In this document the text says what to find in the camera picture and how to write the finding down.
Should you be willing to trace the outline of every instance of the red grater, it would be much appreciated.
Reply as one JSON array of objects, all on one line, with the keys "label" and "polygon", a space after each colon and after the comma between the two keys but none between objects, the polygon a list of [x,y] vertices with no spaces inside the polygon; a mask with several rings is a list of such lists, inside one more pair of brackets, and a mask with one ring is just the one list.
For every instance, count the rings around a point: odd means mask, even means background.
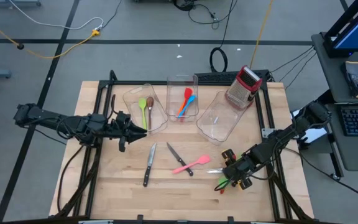
[{"label": "red grater", "polygon": [[261,84],[262,79],[244,65],[230,88],[227,90],[226,98],[231,105],[243,110],[252,103]]}]

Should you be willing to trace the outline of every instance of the spoon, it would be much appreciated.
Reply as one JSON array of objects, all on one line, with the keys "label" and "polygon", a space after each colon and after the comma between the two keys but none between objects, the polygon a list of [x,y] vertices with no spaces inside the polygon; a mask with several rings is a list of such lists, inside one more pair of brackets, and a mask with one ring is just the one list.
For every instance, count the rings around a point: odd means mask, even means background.
[{"label": "spoon", "polygon": [[203,155],[196,162],[188,164],[187,166],[179,167],[179,168],[173,170],[172,173],[177,174],[177,173],[179,173],[181,171],[184,171],[185,169],[187,169],[189,167],[192,167],[192,166],[197,165],[197,164],[201,164],[201,165],[206,164],[209,161],[211,161],[211,158],[209,157],[209,155]]},{"label": "spoon", "polygon": [[183,107],[185,107],[186,102],[189,100],[189,98],[191,97],[191,94],[193,94],[193,90],[191,88],[186,88],[185,89],[185,100],[183,100],[183,103],[178,111],[177,116],[179,116],[180,112],[183,110]]},{"label": "spoon", "polygon": [[151,96],[147,98],[147,107],[149,108],[149,130],[152,129],[152,108],[154,104],[154,98]]},{"label": "spoon", "polygon": [[147,129],[146,126],[146,117],[144,115],[144,109],[146,108],[146,99],[145,98],[139,98],[139,107],[142,110],[142,123],[143,123],[143,128]]},{"label": "spoon", "polygon": [[192,96],[187,100],[187,104],[186,104],[186,106],[184,107],[184,109],[180,112],[179,117],[181,117],[181,116],[184,114],[184,112],[186,111],[187,107],[188,107],[188,106],[190,105],[190,103],[193,102],[196,98],[197,98],[196,95],[192,95]]}]

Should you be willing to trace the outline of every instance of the white cable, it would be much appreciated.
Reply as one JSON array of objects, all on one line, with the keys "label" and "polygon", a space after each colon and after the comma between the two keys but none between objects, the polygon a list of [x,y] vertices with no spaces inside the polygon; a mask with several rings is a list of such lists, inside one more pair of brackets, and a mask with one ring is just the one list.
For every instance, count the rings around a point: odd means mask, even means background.
[{"label": "white cable", "polygon": [[102,21],[102,23],[101,23],[98,27],[95,28],[96,30],[100,30],[100,29],[102,28],[103,22],[104,22],[102,18],[100,18],[100,17],[94,17],[94,18],[88,20],[87,22],[85,22],[82,26],[77,27],[77,28],[66,27],[66,26],[63,26],[63,25],[46,24],[46,23],[37,22],[37,21],[33,20],[33,18],[31,18],[31,17],[28,16],[25,12],[23,12],[22,9],[20,9],[19,7],[17,7],[17,6],[13,3],[12,0],[9,0],[9,1],[12,3],[12,5],[13,5],[17,10],[19,10],[21,13],[23,13],[23,15],[25,15],[25,16],[26,16],[27,18],[29,18],[31,21],[35,22],[36,24],[43,25],[43,26],[62,27],[62,28],[71,29],[71,30],[78,30],[78,29],[81,29],[82,27],[86,26],[86,25],[87,25],[88,23],[90,23],[91,21],[93,21],[93,20],[95,20],[95,19],[100,19],[100,20]]}]

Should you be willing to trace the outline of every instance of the red spoon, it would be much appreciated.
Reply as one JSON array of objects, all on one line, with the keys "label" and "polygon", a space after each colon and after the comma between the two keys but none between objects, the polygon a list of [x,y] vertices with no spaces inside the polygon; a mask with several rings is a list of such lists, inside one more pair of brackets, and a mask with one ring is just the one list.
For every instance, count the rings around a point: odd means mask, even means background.
[{"label": "red spoon", "polygon": [[211,158],[209,158],[209,155],[203,155],[201,156],[196,162],[193,162],[191,164],[188,164],[187,166],[179,167],[172,171],[172,173],[177,174],[181,171],[184,171],[185,169],[192,167],[197,164],[206,164],[207,162],[211,161]]},{"label": "red spoon", "polygon": [[183,108],[186,106],[187,100],[191,97],[191,94],[193,94],[193,90],[191,88],[186,88],[185,89],[185,100],[183,101],[183,104],[181,105],[177,116],[179,116],[179,114],[181,113],[181,111],[183,110]]}]

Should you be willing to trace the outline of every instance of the plastic bin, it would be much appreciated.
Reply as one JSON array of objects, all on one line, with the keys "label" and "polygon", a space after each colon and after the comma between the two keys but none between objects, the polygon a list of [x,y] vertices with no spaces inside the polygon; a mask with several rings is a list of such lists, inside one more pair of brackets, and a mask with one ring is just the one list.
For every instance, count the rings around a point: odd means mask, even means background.
[{"label": "plastic bin", "polygon": [[246,110],[236,107],[241,102],[224,91],[218,92],[207,110],[197,120],[198,132],[211,143],[217,146],[222,144]]},{"label": "plastic bin", "polygon": [[151,112],[151,128],[149,127],[149,110],[147,106],[145,108],[145,119],[149,134],[155,134],[167,127],[168,116],[165,114],[164,108],[162,107],[160,100],[158,100],[153,86],[150,84],[139,86],[124,93],[122,99],[131,114],[131,119],[134,124],[143,128],[142,110],[139,106],[139,99],[147,99],[150,96],[154,98],[154,104]]},{"label": "plastic bin", "polygon": [[[185,90],[190,88],[196,98],[182,116],[178,116],[185,100]],[[196,75],[171,75],[167,80],[167,115],[171,121],[195,121],[198,115],[198,77]]]}]

